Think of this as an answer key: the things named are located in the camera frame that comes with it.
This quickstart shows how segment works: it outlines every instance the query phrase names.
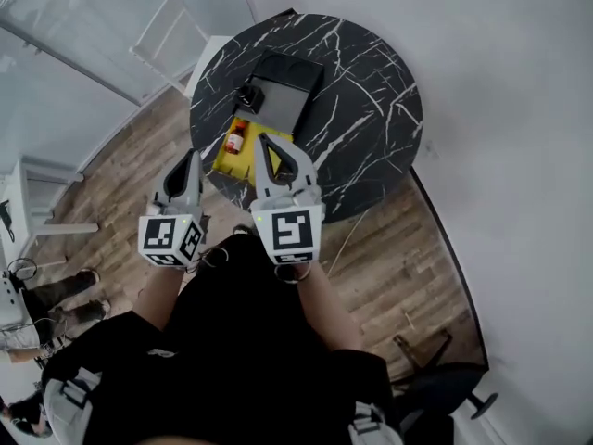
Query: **yellow tray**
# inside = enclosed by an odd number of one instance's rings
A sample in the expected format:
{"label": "yellow tray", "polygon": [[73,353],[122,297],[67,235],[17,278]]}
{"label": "yellow tray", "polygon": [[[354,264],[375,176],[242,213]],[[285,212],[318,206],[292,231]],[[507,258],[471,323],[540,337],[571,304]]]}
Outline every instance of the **yellow tray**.
{"label": "yellow tray", "polygon": [[[234,130],[234,126],[238,121],[239,119],[236,117],[233,119],[233,123],[231,123],[231,127],[229,127],[229,130],[222,141],[221,148],[214,160],[214,166],[212,168],[217,172],[232,176],[238,180],[248,180],[252,186],[255,186],[256,171],[254,166],[253,147],[258,135],[263,133],[280,135],[290,142],[293,141],[293,136],[289,133],[278,132],[269,127],[259,125],[258,123],[250,122],[245,130],[245,140],[243,141],[241,151],[237,155],[233,155],[232,153],[225,151],[224,148],[226,147],[229,135]],[[271,165],[275,174],[280,166],[280,159],[275,153],[270,153],[270,155]]]}

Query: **red bottle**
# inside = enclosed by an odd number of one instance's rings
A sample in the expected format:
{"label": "red bottle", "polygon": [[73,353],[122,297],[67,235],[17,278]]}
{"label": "red bottle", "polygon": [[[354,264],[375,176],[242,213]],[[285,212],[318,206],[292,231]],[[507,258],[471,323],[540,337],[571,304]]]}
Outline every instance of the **red bottle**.
{"label": "red bottle", "polygon": [[224,148],[227,153],[237,155],[241,151],[243,142],[245,141],[245,130],[247,129],[249,122],[237,121],[233,131],[229,135],[229,139],[226,141],[226,147]]}

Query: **black chair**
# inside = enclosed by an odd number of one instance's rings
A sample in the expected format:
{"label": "black chair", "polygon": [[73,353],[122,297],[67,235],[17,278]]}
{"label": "black chair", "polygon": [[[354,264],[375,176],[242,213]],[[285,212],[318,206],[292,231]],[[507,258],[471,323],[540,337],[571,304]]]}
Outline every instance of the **black chair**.
{"label": "black chair", "polygon": [[446,338],[445,342],[424,367],[416,363],[410,345],[403,337],[393,338],[414,370],[408,377],[391,381],[392,387],[395,388],[409,385],[402,396],[394,398],[397,414],[402,418],[420,410],[434,415],[450,415],[464,401],[469,400],[476,409],[472,419],[476,419],[484,414],[498,397],[495,393],[481,401],[473,394],[473,390],[487,371],[484,366],[466,362],[438,364],[453,339],[446,330],[441,331],[441,335]]}

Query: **round table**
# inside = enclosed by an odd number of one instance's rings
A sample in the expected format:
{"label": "round table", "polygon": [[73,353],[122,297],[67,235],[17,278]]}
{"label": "round table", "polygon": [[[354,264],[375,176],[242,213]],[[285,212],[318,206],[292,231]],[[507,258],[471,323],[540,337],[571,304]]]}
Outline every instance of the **round table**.
{"label": "round table", "polygon": [[210,181],[244,210],[256,197],[247,181],[211,167],[233,119],[234,80],[250,74],[266,48],[325,67],[295,139],[317,168],[325,222],[382,201],[418,151],[423,127],[418,88],[402,59],[376,34],[323,15],[263,21],[234,37],[208,64],[194,92],[190,125]]}

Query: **black pants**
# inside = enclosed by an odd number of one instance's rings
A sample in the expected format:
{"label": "black pants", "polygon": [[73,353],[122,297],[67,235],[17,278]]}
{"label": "black pants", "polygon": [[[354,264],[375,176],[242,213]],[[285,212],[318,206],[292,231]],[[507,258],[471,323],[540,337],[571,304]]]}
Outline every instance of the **black pants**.
{"label": "black pants", "polygon": [[89,301],[72,310],[63,310],[57,307],[59,303],[70,299],[95,284],[95,276],[91,272],[78,272],[72,277],[59,280],[53,284],[45,284],[30,290],[37,304],[41,304],[46,311],[49,336],[60,337],[75,326],[100,320],[104,316],[101,303],[96,300]]}

